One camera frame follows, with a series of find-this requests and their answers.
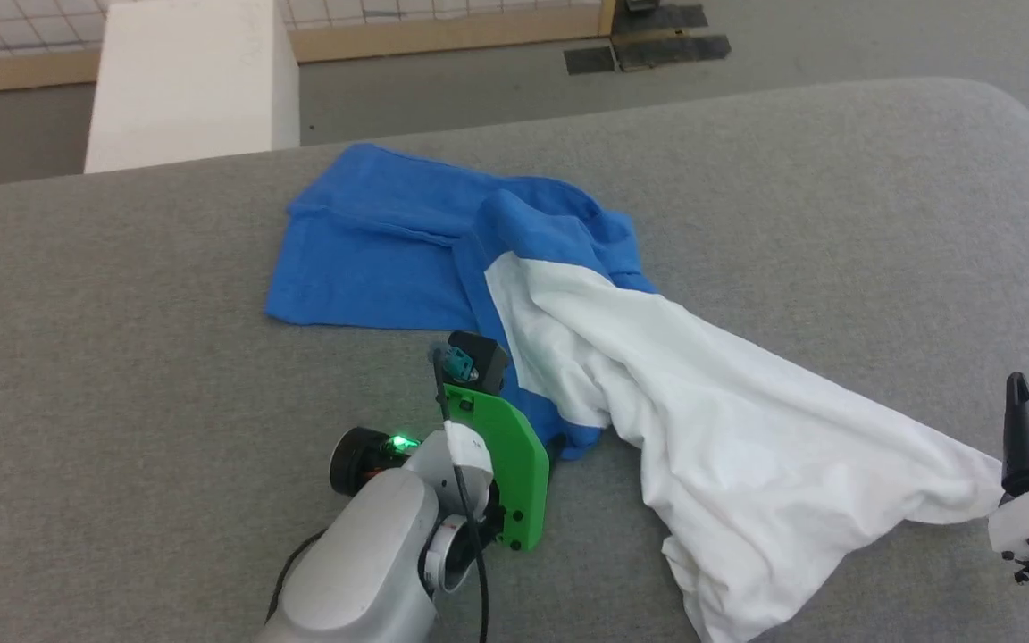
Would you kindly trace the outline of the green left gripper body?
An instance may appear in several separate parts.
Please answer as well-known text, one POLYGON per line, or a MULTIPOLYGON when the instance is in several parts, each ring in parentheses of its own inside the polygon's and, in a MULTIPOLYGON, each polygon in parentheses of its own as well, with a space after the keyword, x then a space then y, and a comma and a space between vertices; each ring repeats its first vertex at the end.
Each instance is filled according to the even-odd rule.
POLYGON ((481 537, 514 552, 531 552, 546 521, 549 460, 522 410, 502 397, 445 384, 450 416, 489 449, 493 480, 483 506, 481 537))

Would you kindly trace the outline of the blue and white t-shirt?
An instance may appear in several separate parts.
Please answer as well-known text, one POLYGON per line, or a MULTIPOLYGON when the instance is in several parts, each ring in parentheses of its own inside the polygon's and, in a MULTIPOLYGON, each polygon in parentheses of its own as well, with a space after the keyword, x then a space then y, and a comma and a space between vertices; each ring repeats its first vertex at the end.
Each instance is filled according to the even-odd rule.
POLYGON ((613 429, 694 630, 748 643, 899 522, 987 517, 1000 461, 661 296, 632 220, 549 178, 372 144, 289 204, 265 306, 289 324, 468 330, 565 459, 613 429))

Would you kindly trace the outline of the small black floor mat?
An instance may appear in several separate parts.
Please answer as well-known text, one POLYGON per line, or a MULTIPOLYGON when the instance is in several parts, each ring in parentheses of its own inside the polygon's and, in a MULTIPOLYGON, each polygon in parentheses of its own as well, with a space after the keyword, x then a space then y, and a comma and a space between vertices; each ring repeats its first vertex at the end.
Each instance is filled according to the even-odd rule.
POLYGON ((613 73, 618 70, 612 46, 568 49, 564 51, 564 61, 568 76, 613 73))

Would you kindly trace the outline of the long black floor mat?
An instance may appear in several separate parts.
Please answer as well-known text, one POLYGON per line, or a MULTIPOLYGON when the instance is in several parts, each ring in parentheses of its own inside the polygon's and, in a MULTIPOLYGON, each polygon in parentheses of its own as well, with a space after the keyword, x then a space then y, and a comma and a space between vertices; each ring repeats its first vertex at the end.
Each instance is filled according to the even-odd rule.
POLYGON ((665 0, 624 0, 613 21, 614 37, 650 31, 703 29, 709 25, 702 4, 670 4, 665 0))
POLYGON ((663 68, 673 64, 725 60, 728 53, 732 52, 731 42, 725 34, 706 36, 673 34, 657 39, 611 41, 623 72, 663 68))

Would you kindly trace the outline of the white square box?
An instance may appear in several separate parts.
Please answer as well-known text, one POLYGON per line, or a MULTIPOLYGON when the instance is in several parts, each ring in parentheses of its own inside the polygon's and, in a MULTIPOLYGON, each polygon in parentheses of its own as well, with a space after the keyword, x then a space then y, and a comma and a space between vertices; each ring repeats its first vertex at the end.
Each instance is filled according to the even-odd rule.
POLYGON ((83 171, 295 149, 299 78, 275 0, 111 5, 83 171))

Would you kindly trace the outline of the lemon grid patterned wall panel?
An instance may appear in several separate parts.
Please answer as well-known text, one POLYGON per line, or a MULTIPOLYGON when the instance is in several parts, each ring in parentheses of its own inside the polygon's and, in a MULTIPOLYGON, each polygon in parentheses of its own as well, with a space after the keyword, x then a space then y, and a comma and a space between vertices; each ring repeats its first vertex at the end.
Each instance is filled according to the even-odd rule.
MULTIPOLYGON (((91 84, 119 5, 0 0, 0 91, 91 84)), ((511 47, 611 33, 618 0, 271 0, 300 63, 511 47)))

